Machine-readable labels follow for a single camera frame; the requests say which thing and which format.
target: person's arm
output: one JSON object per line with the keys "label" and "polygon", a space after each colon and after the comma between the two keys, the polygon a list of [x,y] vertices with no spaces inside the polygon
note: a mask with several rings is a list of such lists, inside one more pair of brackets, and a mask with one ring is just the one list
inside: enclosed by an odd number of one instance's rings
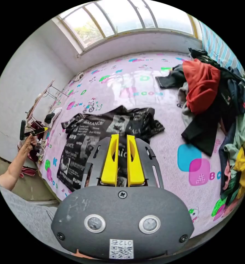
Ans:
{"label": "person's arm", "polygon": [[24,162],[28,156],[28,153],[32,149],[32,145],[36,145],[36,140],[32,135],[30,135],[24,145],[19,150],[16,158],[9,165],[7,171],[0,175],[0,186],[7,189],[12,190],[20,177],[21,170],[23,168]]}

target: tree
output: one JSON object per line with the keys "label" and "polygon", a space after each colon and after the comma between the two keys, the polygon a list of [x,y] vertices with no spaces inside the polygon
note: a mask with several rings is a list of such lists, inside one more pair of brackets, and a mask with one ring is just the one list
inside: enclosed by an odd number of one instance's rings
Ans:
{"label": "tree", "polygon": [[93,21],[88,21],[84,26],[75,28],[85,44],[94,43],[102,39],[102,35]]}

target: striped curtain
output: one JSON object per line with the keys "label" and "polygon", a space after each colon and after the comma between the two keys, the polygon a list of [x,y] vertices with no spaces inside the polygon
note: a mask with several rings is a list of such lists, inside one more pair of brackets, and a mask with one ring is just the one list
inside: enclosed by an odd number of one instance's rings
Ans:
{"label": "striped curtain", "polygon": [[222,67],[237,68],[242,76],[245,75],[242,65],[228,45],[208,26],[199,22],[202,29],[203,49],[208,52],[211,59],[217,61]]}

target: black t-shirt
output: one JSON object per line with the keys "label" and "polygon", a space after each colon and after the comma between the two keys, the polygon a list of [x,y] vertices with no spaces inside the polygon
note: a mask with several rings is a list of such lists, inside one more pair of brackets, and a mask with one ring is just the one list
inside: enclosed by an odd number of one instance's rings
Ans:
{"label": "black t-shirt", "polygon": [[66,129],[67,142],[57,172],[63,184],[71,191],[79,189],[83,171],[95,144],[112,134],[119,134],[118,185],[127,183],[127,135],[134,135],[150,143],[150,138],[164,127],[154,120],[153,108],[127,110],[124,106],[102,114],[77,114],[61,123]]}

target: qr code label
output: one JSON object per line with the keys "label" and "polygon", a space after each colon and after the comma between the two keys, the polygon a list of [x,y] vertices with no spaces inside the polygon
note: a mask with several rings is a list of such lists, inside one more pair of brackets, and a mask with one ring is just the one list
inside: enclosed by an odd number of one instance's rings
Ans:
{"label": "qr code label", "polygon": [[133,259],[133,240],[109,240],[109,258]]}

